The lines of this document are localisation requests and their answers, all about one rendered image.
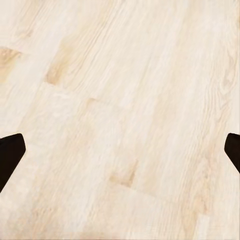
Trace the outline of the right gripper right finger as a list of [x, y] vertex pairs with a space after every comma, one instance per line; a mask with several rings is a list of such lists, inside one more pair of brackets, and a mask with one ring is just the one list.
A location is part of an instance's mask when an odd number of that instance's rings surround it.
[[240, 173], [240, 135], [228, 133], [224, 151]]

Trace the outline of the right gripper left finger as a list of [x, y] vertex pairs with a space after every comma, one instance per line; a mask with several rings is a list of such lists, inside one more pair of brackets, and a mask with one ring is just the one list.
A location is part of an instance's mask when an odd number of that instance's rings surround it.
[[0, 193], [26, 152], [21, 133], [0, 138]]

